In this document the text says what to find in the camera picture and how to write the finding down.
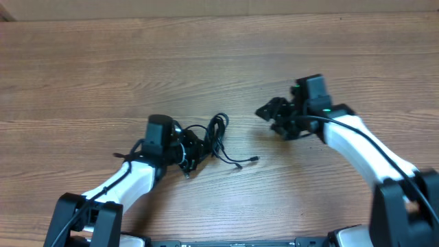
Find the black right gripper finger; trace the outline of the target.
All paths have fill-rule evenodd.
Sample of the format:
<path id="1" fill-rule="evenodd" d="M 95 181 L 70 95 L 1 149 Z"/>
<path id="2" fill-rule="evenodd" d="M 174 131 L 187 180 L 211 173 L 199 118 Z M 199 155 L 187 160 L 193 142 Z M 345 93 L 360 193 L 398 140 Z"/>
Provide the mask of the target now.
<path id="1" fill-rule="evenodd" d="M 285 102 L 284 97 L 273 97 L 267 104 L 256 110 L 257 113 L 262 113 L 264 111 L 272 112 L 278 110 Z"/>
<path id="2" fill-rule="evenodd" d="M 255 115 L 269 121 L 273 118 L 274 111 L 271 108 L 259 108 L 256 110 Z"/>

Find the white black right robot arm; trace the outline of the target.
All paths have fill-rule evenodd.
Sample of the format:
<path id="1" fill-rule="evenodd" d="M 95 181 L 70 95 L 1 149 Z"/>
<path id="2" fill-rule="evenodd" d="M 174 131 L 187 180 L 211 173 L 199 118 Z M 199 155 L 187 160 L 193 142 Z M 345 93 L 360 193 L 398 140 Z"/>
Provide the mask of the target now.
<path id="1" fill-rule="evenodd" d="M 370 222 L 325 237 L 297 237 L 295 246 L 437 246 L 438 173 L 420 171 L 387 148 L 355 111 L 334 104 L 323 75 L 299 78 L 292 99 L 274 97 L 255 114 L 286 141 L 316 135 L 341 154 L 373 192 Z"/>

